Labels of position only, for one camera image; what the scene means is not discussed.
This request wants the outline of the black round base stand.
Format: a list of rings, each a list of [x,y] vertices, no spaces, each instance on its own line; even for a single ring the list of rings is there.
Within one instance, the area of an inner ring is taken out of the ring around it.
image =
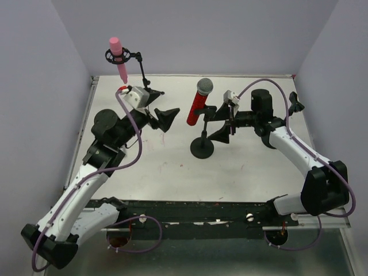
[[[291,130],[288,127],[287,120],[294,113],[301,112],[305,109],[305,106],[298,101],[298,96],[295,91],[292,91],[289,95],[289,100],[291,102],[291,106],[288,108],[287,116],[284,119],[274,116],[272,119],[267,119],[265,122],[261,123],[261,126],[264,129],[264,135],[261,137],[262,143],[271,149],[275,149],[270,144],[270,134],[274,132],[276,129],[280,127],[286,127],[286,132],[288,134],[291,133]]]
[[[205,105],[202,109],[196,109],[195,115],[204,115],[204,127],[201,136],[194,139],[190,145],[190,152],[193,156],[199,159],[207,159],[214,152],[213,142],[208,138],[207,126],[211,118],[216,114],[217,108],[215,106]]]

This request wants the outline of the red glitter microphone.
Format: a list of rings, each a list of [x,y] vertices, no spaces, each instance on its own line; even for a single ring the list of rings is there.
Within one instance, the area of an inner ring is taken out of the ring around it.
[[[208,95],[213,91],[213,82],[209,78],[202,78],[197,82],[197,92],[187,117],[187,124],[194,126],[199,115],[195,114],[197,109],[203,109]]]

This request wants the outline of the black tripod shock mount stand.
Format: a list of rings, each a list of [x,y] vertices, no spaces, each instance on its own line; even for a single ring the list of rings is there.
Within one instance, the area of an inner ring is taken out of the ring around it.
[[[142,77],[142,83],[144,88],[149,92],[150,90],[153,90],[152,88],[150,88],[150,84],[151,82],[146,78],[145,72],[144,72],[144,67],[143,67],[143,57],[141,55],[140,52],[131,52],[130,50],[128,50],[127,48],[123,47],[123,63],[126,64],[127,62],[129,62],[131,59],[135,59],[140,66],[140,72],[141,72],[141,77]],[[105,59],[111,63],[114,64],[115,66],[117,66],[117,62],[114,61],[113,55],[110,51],[110,49],[108,49],[105,52]]]

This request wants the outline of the pink microphone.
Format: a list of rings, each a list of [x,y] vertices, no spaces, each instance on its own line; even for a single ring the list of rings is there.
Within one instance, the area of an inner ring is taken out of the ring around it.
[[[111,37],[109,39],[110,51],[113,55],[114,61],[117,62],[117,69],[121,80],[124,84],[128,83],[128,74],[125,64],[123,63],[124,55],[121,42],[118,37]]]

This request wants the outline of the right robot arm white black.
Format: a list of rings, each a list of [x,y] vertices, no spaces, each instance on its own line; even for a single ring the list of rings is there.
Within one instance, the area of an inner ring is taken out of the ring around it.
[[[256,89],[251,93],[251,109],[239,111],[239,98],[234,92],[224,93],[224,103],[215,113],[213,121],[224,126],[209,136],[212,141],[228,144],[236,128],[253,127],[262,143],[280,151],[305,178],[300,193],[282,195],[271,202],[281,215],[307,213],[313,216],[327,213],[349,202],[347,167],[341,161],[332,162],[300,141],[286,127],[286,121],[273,114],[273,99],[269,91]]]

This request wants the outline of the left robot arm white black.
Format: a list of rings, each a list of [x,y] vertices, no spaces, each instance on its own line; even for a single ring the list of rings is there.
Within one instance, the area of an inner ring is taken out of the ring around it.
[[[135,165],[143,153],[140,131],[145,126],[167,132],[180,109],[166,111],[149,105],[163,92],[142,87],[121,87],[116,100],[125,112],[119,118],[111,109],[103,109],[94,117],[91,132],[94,141],[82,159],[77,174],[57,203],[36,224],[26,224],[21,236],[32,250],[31,266],[35,273],[37,259],[57,269],[66,267],[77,253],[83,240],[117,221],[119,211],[110,203],[91,215],[81,213],[94,193],[117,170]]]

